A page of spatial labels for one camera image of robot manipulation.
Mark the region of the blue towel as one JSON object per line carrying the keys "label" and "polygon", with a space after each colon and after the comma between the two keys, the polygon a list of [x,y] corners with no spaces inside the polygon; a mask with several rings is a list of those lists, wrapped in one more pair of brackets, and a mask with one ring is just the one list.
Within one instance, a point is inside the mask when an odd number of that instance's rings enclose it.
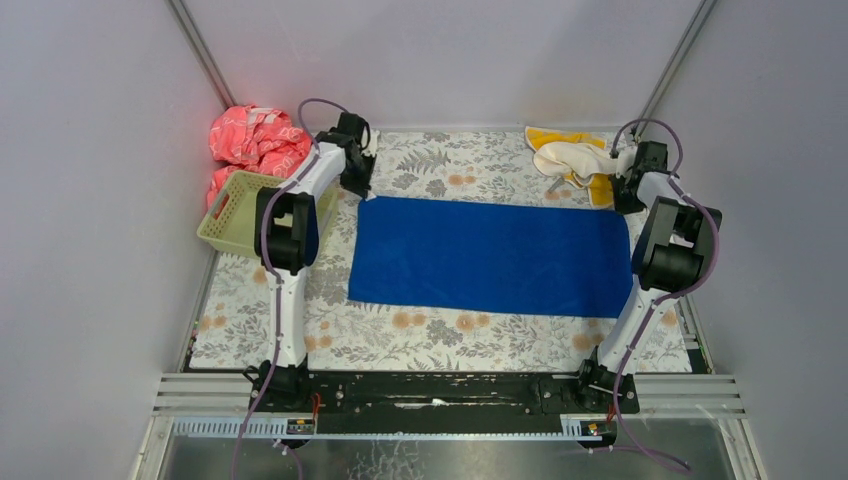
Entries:
{"label": "blue towel", "polygon": [[614,212],[379,197],[358,207],[353,301],[615,318],[633,286]]}

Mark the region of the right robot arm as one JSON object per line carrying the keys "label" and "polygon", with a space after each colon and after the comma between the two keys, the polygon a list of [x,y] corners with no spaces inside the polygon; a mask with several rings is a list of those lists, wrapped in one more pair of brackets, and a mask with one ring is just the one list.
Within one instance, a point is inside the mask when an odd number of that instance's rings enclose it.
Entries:
{"label": "right robot arm", "polygon": [[619,213],[648,212],[631,257],[633,287],[612,332],[578,371],[575,398],[590,412],[635,399],[633,375],[645,343],[673,303],[711,274],[721,211],[687,195],[668,165],[665,144],[645,141],[624,152],[626,168],[613,177]]}

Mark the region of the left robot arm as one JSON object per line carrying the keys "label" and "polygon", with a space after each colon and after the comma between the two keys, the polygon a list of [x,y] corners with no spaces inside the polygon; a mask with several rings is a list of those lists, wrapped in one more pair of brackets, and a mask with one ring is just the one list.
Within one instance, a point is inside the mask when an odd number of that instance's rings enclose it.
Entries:
{"label": "left robot arm", "polygon": [[336,126],[317,134],[311,159],[291,178],[257,194],[254,249],[268,277],[274,329],[269,359],[257,368],[259,393],[301,390],[307,372],[305,287],[325,229],[318,203],[334,182],[363,200],[374,197],[376,155],[366,151],[373,139],[363,117],[343,111]]}

